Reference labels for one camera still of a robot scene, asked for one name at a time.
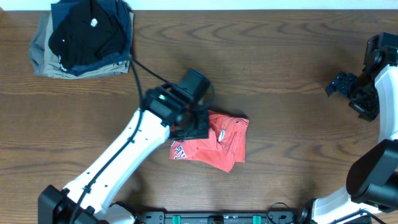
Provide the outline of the coral red t-shirt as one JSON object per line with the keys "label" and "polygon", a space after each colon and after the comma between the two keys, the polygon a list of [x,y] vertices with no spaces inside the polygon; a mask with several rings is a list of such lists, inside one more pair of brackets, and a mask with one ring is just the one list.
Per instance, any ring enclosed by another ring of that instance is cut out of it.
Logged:
{"label": "coral red t-shirt", "polygon": [[172,141],[169,158],[204,162],[227,173],[244,163],[249,120],[210,111],[209,125],[206,139]]}

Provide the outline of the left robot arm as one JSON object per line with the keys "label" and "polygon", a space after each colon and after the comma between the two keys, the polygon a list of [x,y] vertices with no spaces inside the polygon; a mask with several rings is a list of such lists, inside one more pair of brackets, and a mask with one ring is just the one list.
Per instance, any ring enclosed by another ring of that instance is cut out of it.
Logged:
{"label": "left robot arm", "polygon": [[128,178],[168,139],[205,137],[210,84],[166,83],[150,89],[122,133],[82,174],[62,190],[49,185],[38,199],[39,223],[135,223],[113,200]]}

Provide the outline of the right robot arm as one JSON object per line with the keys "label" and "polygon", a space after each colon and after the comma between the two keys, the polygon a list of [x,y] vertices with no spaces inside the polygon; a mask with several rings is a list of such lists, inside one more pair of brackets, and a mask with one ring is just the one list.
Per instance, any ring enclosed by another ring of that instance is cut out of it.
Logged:
{"label": "right robot arm", "polygon": [[359,118],[378,118],[379,140],[351,166],[345,186],[309,202],[297,223],[380,223],[378,213],[397,210],[397,35],[371,37],[361,75],[340,72],[325,91],[343,95]]}

